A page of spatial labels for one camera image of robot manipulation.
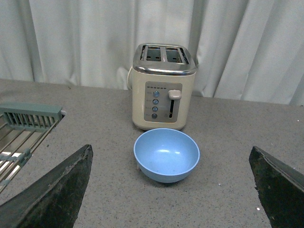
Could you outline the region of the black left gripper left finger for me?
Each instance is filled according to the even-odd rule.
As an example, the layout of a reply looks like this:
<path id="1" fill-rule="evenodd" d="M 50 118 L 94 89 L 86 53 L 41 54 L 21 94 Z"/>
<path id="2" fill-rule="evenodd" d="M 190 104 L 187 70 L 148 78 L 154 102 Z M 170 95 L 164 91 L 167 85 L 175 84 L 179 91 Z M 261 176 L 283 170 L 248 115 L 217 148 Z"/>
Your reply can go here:
<path id="1" fill-rule="evenodd" d="M 2 228 L 72 228 L 93 161 L 87 144 L 0 207 Z"/>

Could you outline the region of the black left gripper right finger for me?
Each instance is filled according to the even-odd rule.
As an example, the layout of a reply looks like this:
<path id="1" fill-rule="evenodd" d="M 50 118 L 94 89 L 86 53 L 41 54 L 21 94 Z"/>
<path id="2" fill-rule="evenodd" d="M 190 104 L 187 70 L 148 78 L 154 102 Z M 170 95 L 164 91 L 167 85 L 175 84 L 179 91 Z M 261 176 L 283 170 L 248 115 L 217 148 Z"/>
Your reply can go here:
<path id="1" fill-rule="evenodd" d="M 273 228 L 304 226 L 304 175 L 254 146 L 249 156 L 256 190 Z"/>

